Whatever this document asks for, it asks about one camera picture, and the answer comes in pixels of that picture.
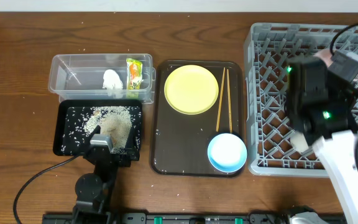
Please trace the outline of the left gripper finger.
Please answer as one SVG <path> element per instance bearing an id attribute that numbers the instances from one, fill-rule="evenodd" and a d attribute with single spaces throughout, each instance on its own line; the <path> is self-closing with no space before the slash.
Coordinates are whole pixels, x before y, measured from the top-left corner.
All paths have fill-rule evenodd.
<path id="1" fill-rule="evenodd" d="M 101 131 L 101 127 L 97 125 L 92 131 L 88 132 L 89 137 L 93 137 L 95 134 L 99 134 Z"/>
<path id="2" fill-rule="evenodd" d="M 126 153 L 133 154 L 134 151 L 135 151 L 135 130 L 134 127 L 131 127 L 126 142 Z"/>

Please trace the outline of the white napkin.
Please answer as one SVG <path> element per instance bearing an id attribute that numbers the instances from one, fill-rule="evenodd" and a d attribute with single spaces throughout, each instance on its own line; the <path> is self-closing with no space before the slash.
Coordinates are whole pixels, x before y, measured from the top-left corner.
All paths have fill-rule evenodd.
<path id="1" fill-rule="evenodd" d="M 103 75 L 103 88 L 107 90 L 122 90 L 123 83 L 114 70 L 106 70 Z"/>

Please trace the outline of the green orange snack wrapper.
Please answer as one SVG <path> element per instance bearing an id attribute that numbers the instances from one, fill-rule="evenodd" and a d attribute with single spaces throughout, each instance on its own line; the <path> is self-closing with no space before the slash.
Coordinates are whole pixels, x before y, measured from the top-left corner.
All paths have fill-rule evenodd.
<path id="1" fill-rule="evenodd" d="M 127 58 L 127 97 L 138 98 L 139 90 L 142 83 L 142 67 L 141 61 Z"/>

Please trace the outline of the yellow plate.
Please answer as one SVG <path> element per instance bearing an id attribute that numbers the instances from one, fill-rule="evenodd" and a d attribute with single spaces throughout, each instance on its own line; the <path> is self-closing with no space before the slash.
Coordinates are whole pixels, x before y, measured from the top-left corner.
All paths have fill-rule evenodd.
<path id="1" fill-rule="evenodd" d="M 184 65 L 174 69 L 164 84 L 168 104 L 177 112 L 195 115 L 208 111 L 219 95 L 218 81 L 199 65 Z"/>

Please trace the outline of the light blue bowl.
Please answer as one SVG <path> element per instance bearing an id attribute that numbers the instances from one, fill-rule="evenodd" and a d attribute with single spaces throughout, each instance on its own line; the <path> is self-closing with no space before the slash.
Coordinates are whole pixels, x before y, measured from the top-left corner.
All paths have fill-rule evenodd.
<path id="1" fill-rule="evenodd" d="M 215 169 L 225 173 L 237 172 L 246 163 L 247 148 L 235 134 L 222 133 L 209 142 L 207 156 Z"/>

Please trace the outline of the white cup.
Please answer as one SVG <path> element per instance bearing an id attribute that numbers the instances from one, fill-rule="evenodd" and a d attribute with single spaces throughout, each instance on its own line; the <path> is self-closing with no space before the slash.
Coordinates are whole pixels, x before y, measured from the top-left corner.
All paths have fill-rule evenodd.
<path id="1" fill-rule="evenodd" d="M 304 153 L 309 149 L 309 145 L 303 133 L 295 131 L 290 138 L 290 144 L 293 146 L 296 152 Z"/>

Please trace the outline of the pink white bowl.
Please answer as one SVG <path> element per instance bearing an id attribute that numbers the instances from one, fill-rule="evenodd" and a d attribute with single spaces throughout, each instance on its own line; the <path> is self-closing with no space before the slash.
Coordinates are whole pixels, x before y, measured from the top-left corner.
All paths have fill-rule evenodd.
<path id="1" fill-rule="evenodd" d="M 330 67 L 333 63 L 331 59 L 332 54 L 329 49 L 320 50 L 316 52 L 313 56 L 320 58 L 326 64 L 327 67 Z"/>

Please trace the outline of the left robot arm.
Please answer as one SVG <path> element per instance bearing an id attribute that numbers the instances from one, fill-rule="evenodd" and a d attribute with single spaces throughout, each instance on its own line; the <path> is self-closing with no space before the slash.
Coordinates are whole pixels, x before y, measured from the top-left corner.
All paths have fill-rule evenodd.
<path id="1" fill-rule="evenodd" d="M 112 138 L 100 133 L 97 126 L 80 146 L 80 155 L 94 165 L 92 173 L 82 175 L 75 184 L 76 203 L 70 223 L 117 223 L 119 218 L 110 212 L 110 200 L 117 171 L 139 160 L 139 128 L 131 128 L 124 152 L 113 151 Z"/>

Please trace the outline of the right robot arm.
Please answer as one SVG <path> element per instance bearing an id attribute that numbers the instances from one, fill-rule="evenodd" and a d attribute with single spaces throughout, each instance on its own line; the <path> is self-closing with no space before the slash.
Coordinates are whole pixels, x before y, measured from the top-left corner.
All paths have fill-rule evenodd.
<path id="1" fill-rule="evenodd" d="M 321 53 L 288 60 L 285 113 L 299 133 L 292 143 L 312 149 L 336 191 L 348 223 L 358 223 L 358 55 Z"/>

